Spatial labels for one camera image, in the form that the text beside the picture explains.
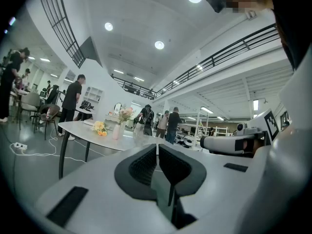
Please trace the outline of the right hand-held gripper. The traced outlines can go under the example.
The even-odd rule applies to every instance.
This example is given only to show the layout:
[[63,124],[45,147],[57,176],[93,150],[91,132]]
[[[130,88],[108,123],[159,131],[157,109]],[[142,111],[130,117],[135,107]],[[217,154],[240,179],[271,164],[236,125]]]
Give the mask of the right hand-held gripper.
[[264,147],[271,145],[278,133],[279,129],[275,117],[272,111],[268,109],[247,122],[239,123],[232,136],[203,136],[200,139],[200,146],[216,154],[230,156],[252,154],[243,151],[244,140],[262,139]]

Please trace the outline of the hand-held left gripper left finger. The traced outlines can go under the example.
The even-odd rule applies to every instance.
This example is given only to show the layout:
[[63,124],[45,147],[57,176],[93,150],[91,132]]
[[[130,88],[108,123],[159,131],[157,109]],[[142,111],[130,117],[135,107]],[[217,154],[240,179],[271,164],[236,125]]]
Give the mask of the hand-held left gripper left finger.
[[116,166],[115,181],[133,199],[156,201],[156,191],[151,188],[156,166],[156,144],[151,144]]

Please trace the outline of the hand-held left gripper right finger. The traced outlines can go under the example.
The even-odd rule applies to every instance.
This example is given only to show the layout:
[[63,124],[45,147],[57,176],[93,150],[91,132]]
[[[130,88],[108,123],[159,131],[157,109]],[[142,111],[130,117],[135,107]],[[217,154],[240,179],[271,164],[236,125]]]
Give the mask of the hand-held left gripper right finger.
[[164,144],[158,146],[158,158],[170,183],[168,206],[173,197],[195,194],[206,179],[207,170],[202,163]]

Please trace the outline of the person's right hand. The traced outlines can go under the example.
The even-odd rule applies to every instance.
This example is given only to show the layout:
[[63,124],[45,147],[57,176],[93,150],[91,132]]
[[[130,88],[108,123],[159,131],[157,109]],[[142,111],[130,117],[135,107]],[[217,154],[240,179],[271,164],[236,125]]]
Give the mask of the person's right hand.
[[262,139],[246,139],[243,142],[243,151],[245,153],[255,154],[258,148],[263,146]]

